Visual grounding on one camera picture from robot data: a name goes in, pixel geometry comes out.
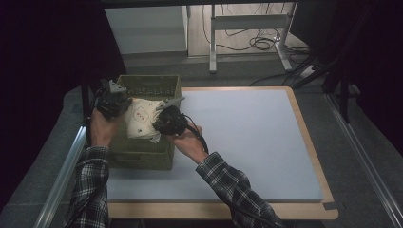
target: plastic crate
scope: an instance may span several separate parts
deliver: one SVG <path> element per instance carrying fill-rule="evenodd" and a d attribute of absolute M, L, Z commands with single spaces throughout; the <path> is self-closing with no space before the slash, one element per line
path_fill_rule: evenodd
<path fill-rule="evenodd" d="M 150 101 L 182 96 L 179 75 L 121 75 L 117 84 L 126 87 L 129 96 Z M 171 170 L 174 149 L 165 136 L 157 143 L 129 139 L 125 121 L 122 121 L 110 146 L 109 165 L 111 168 Z"/>

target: crumpled white fabric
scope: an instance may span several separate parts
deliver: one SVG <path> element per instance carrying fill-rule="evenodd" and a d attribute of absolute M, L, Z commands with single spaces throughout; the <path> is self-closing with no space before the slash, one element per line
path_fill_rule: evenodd
<path fill-rule="evenodd" d="M 152 124 L 157 121 L 162 110 L 157 107 L 163 101 L 148 101 L 145 99 L 133 99 L 131 106 L 125 113 L 127 137 L 132 139 L 149 139 L 153 143 L 160 140 L 161 133 L 154 129 Z"/>

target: plaid sleeve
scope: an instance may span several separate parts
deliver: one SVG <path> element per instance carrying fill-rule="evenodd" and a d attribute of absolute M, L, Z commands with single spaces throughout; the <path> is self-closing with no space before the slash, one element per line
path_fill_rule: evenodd
<path fill-rule="evenodd" d="M 106 182 L 109 149 L 94 146 L 83 151 L 75 168 L 75 185 L 65 216 L 65 227 L 108 226 Z"/>
<path fill-rule="evenodd" d="M 235 226 L 243 228 L 272 227 L 235 210 L 234 207 L 267 220 L 275 227 L 285 227 L 269 203 L 251 189 L 245 174 L 229 166 L 217 152 L 202 161 L 196 171 L 211 186 L 217 196 L 230 206 Z"/>

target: white wall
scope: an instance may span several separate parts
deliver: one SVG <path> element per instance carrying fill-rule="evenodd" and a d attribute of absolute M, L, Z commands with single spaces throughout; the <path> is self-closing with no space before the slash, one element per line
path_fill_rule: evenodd
<path fill-rule="evenodd" d="M 121 54 L 187 50 L 185 7 L 105 11 Z"/>

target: person's arm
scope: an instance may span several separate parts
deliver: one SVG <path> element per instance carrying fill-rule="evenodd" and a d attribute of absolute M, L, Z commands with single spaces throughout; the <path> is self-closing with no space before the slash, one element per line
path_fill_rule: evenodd
<path fill-rule="evenodd" d="M 108 121 L 96 109 L 91 117 L 91 147 L 80 155 L 65 227 L 104 228 L 109 224 L 106 182 L 109 145 L 121 118 Z"/>
<path fill-rule="evenodd" d="M 194 127 L 202 132 L 201 127 Z M 189 130 L 181 136 L 166 138 L 198 165 L 196 171 L 229 206 L 237 227 L 285 227 L 269 203 L 251 189 L 248 178 L 217 152 L 205 153 L 201 142 Z"/>

